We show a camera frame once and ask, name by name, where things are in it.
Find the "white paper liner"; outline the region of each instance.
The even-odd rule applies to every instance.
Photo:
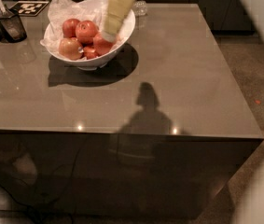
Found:
[[[90,20],[98,25],[99,31],[102,31],[106,9],[106,4],[93,10],[86,8],[82,2],[76,3],[72,0],[52,0],[49,4],[48,11],[49,22],[52,29],[51,32],[45,33],[44,38],[40,40],[40,44],[57,57],[62,57],[64,60],[71,61],[59,54],[58,51],[60,41],[63,39],[63,23],[68,19],[78,19],[80,21]],[[124,39],[118,39],[117,43],[110,51],[119,47],[123,42],[125,42]]]

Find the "apple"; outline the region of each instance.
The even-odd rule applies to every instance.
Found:
[[[93,38],[93,46],[94,46],[96,52],[100,56],[108,53],[112,49],[112,47],[114,46],[115,43],[116,43],[116,41],[109,42],[109,41],[104,40],[102,38],[101,33],[97,33],[97,35]]]
[[[59,53],[70,59],[70,60],[77,60],[82,57],[82,44],[75,38],[63,38],[59,44]]]
[[[68,19],[63,23],[63,37],[75,37],[76,26],[80,23],[78,19]]]
[[[93,46],[88,45],[84,47],[83,50],[84,50],[84,57],[86,57],[87,60],[93,59],[99,56]]]
[[[93,21],[84,20],[76,26],[76,38],[82,44],[93,43],[93,38],[98,33],[98,28]]]

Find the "bowl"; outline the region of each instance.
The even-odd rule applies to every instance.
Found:
[[[108,0],[85,0],[81,2],[83,7],[86,7],[90,10],[97,10],[97,9],[103,9],[103,7],[106,7],[108,3]],[[130,38],[132,35],[133,29],[135,26],[135,16],[133,11],[131,10],[129,15],[126,17],[126,19],[123,22],[123,25],[119,32],[120,42],[115,45],[114,48],[111,49],[110,52],[106,53],[105,55],[102,55],[97,58],[93,58],[90,60],[82,60],[78,59],[75,61],[69,60],[62,55],[60,55],[58,52],[51,52],[49,49],[47,51],[57,58],[58,60],[61,60],[65,63],[68,63],[70,65],[76,66],[79,69],[82,70],[96,70],[98,67],[104,67],[109,61],[111,61],[123,48],[126,41]],[[44,37],[49,37],[50,34],[53,33],[53,29],[51,24],[48,25]]]

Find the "gray countertop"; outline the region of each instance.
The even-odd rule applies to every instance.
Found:
[[[197,5],[148,4],[103,69],[67,67],[39,43],[48,8],[0,42],[0,130],[262,138]]]

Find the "table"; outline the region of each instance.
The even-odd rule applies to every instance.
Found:
[[[39,44],[48,8],[0,43],[0,153],[22,174],[0,181],[40,211],[197,217],[263,140],[198,6],[149,4],[94,72]]]

